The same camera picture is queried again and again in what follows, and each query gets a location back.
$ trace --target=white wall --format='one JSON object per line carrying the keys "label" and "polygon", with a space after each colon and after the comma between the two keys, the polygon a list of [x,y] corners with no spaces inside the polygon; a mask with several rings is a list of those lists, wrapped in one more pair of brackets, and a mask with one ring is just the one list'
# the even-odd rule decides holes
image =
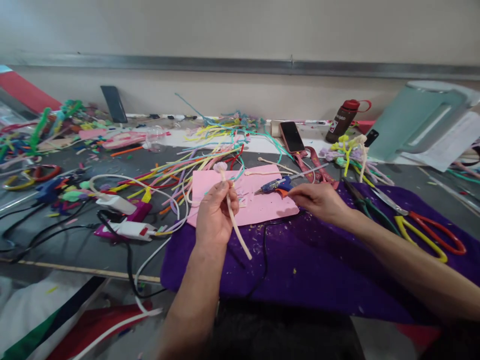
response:
{"label": "white wall", "polygon": [[480,65],[478,0],[2,0],[0,53]]}
{"label": "white wall", "polygon": [[[52,97],[81,99],[106,109],[100,85],[115,85],[127,113],[189,114],[181,94],[205,115],[241,110],[267,119],[331,119],[344,100],[368,99],[376,119],[404,80],[86,68],[13,68]],[[459,82],[480,91],[480,82]]]}
{"label": "white wall", "polygon": [[[2,0],[0,54],[94,53],[480,65],[478,0]],[[104,104],[120,89],[127,112],[331,118],[369,99],[376,118],[404,80],[14,67],[60,101]],[[480,82],[466,83],[479,89]]]}

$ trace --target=person's left hand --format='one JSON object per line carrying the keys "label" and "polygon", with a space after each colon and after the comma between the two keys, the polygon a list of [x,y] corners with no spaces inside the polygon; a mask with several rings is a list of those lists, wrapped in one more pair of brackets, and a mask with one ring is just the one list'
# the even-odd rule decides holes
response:
{"label": "person's left hand", "polygon": [[215,184],[203,197],[196,218],[196,243],[199,245],[227,245],[232,234],[232,220],[227,206],[230,196],[233,214],[239,212],[239,198],[233,181]]}

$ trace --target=glue gun trigger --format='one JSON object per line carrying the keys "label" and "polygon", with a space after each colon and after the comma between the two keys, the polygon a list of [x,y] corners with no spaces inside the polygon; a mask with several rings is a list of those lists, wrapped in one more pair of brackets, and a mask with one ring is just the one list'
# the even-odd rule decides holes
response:
{"label": "glue gun trigger", "polygon": [[280,188],[276,188],[275,191],[280,193],[280,196],[281,196],[282,199],[285,199],[287,197],[288,193],[289,193],[288,191],[280,189]]}

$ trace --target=hand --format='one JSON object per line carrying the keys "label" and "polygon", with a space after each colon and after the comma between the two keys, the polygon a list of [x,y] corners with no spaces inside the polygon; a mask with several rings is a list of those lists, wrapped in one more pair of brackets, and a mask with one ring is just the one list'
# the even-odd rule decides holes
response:
{"label": "hand", "polygon": [[199,245],[227,245],[232,234],[232,221],[227,206],[230,196],[233,214],[239,212],[239,198],[233,188],[233,181],[215,184],[204,196],[196,219],[196,243]]}
{"label": "hand", "polygon": [[297,206],[307,209],[317,218],[344,228],[356,211],[350,208],[330,184],[301,184],[288,192]]}

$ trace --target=purple cloth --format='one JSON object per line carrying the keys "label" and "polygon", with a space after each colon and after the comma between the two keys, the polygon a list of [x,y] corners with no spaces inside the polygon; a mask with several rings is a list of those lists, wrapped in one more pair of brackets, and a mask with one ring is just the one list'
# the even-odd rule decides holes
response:
{"label": "purple cloth", "polygon": [[[354,186],[392,221],[395,212],[377,198],[368,185]],[[448,265],[480,285],[480,243],[452,224],[413,192],[401,187],[380,186],[405,210],[448,227],[465,245],[467,253],[454,255],[442,248]],[[338,193],[354,208],[344,184]],[[408,216],[407,220],[417,224]],[[250,249],[249,261],[235,233],[228,243],[228,252],[220,282],[220,296],[243,298],[264,273],[263,234],[265,224],[246,225],[240,232]],[[432,250],[416,235],[410,236],[428,253]],[[437,233],[449,244],[452,241]],[[195,228],[186,224],[174,233],[166,248],[161,270],[164,287],[177,291],[195,244]],[[286,223],[271,225],[266,231],[268,274],[252,299],[306,308],[317,308],[404,324],[434,324],[435,318],[406,289],[398,284],[370,251],[352,234],[329,225],[308,212]]]}

